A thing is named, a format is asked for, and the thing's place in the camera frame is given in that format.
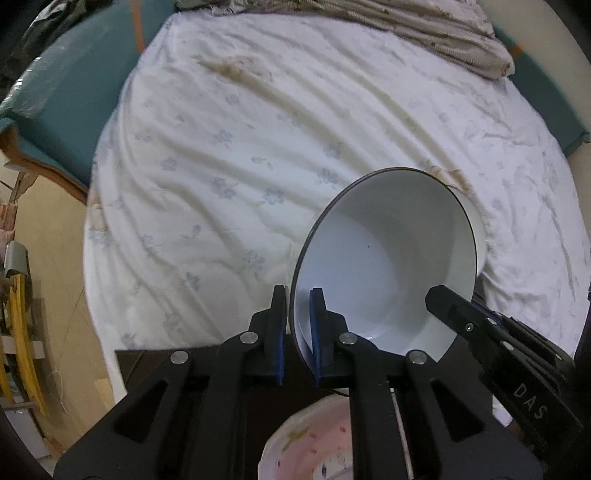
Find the beige blanket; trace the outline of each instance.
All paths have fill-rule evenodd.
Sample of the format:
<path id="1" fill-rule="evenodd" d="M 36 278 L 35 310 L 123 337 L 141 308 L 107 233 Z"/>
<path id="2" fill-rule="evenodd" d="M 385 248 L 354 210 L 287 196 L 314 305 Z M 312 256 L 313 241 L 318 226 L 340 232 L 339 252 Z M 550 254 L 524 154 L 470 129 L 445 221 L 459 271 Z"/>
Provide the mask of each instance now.
<path id="1" fill-rule="evenodd" d="M 476 0 L 177 0 L 179 8 L 206 3 L 213 15 L 296 13 L 354 21 L 396 33 L 488 79 L 515 72 Z"/>

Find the metal screw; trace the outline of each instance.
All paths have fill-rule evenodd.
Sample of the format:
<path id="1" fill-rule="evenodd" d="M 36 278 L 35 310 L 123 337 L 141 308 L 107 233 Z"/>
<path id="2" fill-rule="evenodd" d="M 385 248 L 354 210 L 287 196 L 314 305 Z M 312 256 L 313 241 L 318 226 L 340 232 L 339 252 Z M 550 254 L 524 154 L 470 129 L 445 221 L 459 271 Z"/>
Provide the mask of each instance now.
<path id="1" fill-rule="evenodd" d="M 170 361 L 175 365 L 182 365 L 189 360 L 189 354 L 184 350 L 177 350 L 170 356 Z"/>
<path id="2" fill-rule="evenodd" d="M 424 365 L 427 362 L 427 354 L 422 350 L 412 350 L 408 354 L 408 359 L 415 365 Z"/>
<path id="3" fill-rule="evenodd" d="M 339 340 L 345 345 L 353 345 L 357 341 L 357 335 L 351 332 L 341 333 L 339 335 Z"/>
<path id="4" fill-rule="evenodd" d="M 244 332 L 240 335 L 240 341 L 250 345 L 258 340 L 258 335 L 255 332 Z"/>

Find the floor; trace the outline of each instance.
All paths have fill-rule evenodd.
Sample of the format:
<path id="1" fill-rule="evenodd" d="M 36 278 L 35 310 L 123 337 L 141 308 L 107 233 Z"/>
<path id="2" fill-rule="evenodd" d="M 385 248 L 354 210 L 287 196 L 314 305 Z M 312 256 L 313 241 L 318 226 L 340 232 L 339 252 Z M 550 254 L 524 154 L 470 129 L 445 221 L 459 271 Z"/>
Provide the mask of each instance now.
<path id="1" fill-rule="evenodd" d="M 15 239 L 28 249 L 33 314 L 46 349 L 38 376 L 45 386 L 50 414 L 38 414 L 37 419 L 46 436 L 66 449 L 113 405 L 86 305 L 84 218 L 81 203 L 42 177 L 18 202 Z"/>

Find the white bedsheet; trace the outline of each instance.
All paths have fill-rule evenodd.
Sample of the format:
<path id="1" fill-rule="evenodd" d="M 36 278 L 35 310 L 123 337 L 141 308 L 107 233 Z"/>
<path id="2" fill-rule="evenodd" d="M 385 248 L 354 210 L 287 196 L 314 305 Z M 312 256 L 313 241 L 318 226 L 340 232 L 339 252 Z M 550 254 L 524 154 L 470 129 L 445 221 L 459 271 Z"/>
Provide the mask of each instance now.
<path id="1" fill-rule="evenodd" d="M 173 15 L 96 149 L 85 281 L 117 399 L 116 349 L 218 343 L 289 285 L 346 185 L 410 166 L 483 217 L 486 299 L 570 353 L 589 240 L 567 162 L 510 80 L 326 18 Z"/>

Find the bowl rim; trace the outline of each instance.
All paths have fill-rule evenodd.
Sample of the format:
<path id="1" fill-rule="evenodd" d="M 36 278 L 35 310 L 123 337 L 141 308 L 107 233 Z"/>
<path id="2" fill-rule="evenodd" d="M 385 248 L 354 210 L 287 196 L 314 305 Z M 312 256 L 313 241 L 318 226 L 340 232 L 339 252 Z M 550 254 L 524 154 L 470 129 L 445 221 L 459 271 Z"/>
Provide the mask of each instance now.
<path id="1" fill-rule="evenodd" d="M 308 236 L 306 237 L 306 240 L 304 241 L 304 244 L 302 245 L 302 247 L 300 249 L 300 253 L 298 255 L 297 262 L 295 264 L 294 273 L 293 273 L 292 278 L 291 278 L 290 296 L 289 296 L 289 302 L 288 302 L 289 305 L 288 305 L 288 312 L 287 312 L 287 321 L 289 322 L 289 325 L 290 325 L 290 332 L 291 332 L 291 337 L 292 337 L 291 341 L 294 342 L 294 344 L 295 344 L 295 351 L 297 352 L 298 357 L 300 357 L 300 361 L 310 371 L 311 371 L 311 368 L 308 365 L 308 363 L 306 362 L 306 359 L 304 358 L 304 355 L 300 351 L 300 346 L 297 343 L 297 338 L 296 338 L 296 321 L 295 321 L 295 317 L 294 317 L 294 305 L 295 305 L 295 302 L 296 302 L 296 298 L 295 298 L 296 297 L 296 288 L 295 287 L 297 285 L 298 277 L 300 275 L 301 265 L 302 265 L 302 263 L 304 261 L 304 257 L 306 256 L 306 252 L 308 251 L 308 247 L 310 246 L 310 243 L 312 242 L 312 239 L 314 238 L 314 234 L 318 230 L 320 224 L 322 223 L 322 221 L 324 220 L 324 218 L 326 217 L 326 215 L 328 215 L 328 213 L 333 209 L 333 207 L 336 205 L 336 203 L 343 196 L 345 196 L 346 193 L 348 193 L 349 191 L 351 191 L 355 186 L 357 186 L 358 184 L 362 183 L 363 181 L 369 180 L 371 177 L 374 177 L 374 176 L 379 175 L 381 173 L 386 173 L 386 172 L 395 171 L 395 170 L 408 170 L 408 171 L 413 171 L 413 172 L 416 172 L 416 173 L 421 173 L 421 174 L 423 174 L 423 175 L 425 175 L 427 177 L 432 178 L 436 182 L 440 183 L 441 185 L 443 185 L 450 192 L 452 198 L 456 201 L 456 203 L 460 206 L 462 212 L 464 213 L 464 216 L 466 217 L 466 220 L 467 220 L 468 225 L 470 227 L 470 232 L 472 233 L 472 243 L 474 244 L 474 256 L 475 256 L 475 258 L 474 258 L 474 282 L 476 282 L 476 277 L 478 276 L 478 257 L 476 255 L 476 238 L 474 236 L 474 229 L 472 227 L 472 224 L 470 222 L 470 217 L 468 217 L 468 214 L 466 213 L 465 208 L 463 207 L 463 205 L 460 202 L 460 200 L 458 200 L 457 197 L 453 194 L 451 188 L 448 185 L 446 185 L 444 182 L 442 182 L 441 180 L 439 180 L 436 176 L 431 175 L 430 173 L 428 173 L 426 171 L 422 171 L 422 170 L 419 170 L 417 168 L 412 168 L 412 167 L 387 167 L 387 168 L 381 168 L 379 170 L 374 170 L 374 171 L 372 171 L 372 172 L 370 172 L 370 173 L 368 173 L 368 174 L 366 174 L 366 175 L 358 178 L 353 183 L 347 185 L 343 190 L 341 190 L 341 192 L 339 192 L 336 195 L 336 197 L 331 200 L 331 202 L 322 211 L 322 213 L 320 214 L 320 216 L 316 219 L 314 225 L 312 226 L 312 229 L 308 233 Z"/>

